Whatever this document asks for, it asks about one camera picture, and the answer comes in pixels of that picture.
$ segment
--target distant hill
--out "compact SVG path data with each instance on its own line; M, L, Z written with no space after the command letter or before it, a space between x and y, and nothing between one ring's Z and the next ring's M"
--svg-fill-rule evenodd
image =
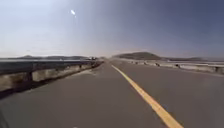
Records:
M47 56L47 57L39 57L39 56L22 56L17 58L4 58L4 59L26 59L26 60L85 60L88 57L84 56Z
M115 55L114 57L135 60L161 60L162 58L149 52L134 52Z

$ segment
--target guardrail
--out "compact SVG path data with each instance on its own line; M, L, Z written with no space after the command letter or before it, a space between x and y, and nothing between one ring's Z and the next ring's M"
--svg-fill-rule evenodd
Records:
M7 60L0 61L0 75L26 73L26 81L33 81L33 72L39 70L63 70L71 66L91 67L102 63L97 60Z
M224 74L224 62L161 61L161 60L131 60L131 59L119 59L119 60L133 64L143 64L157 67L169 67L169 68Z

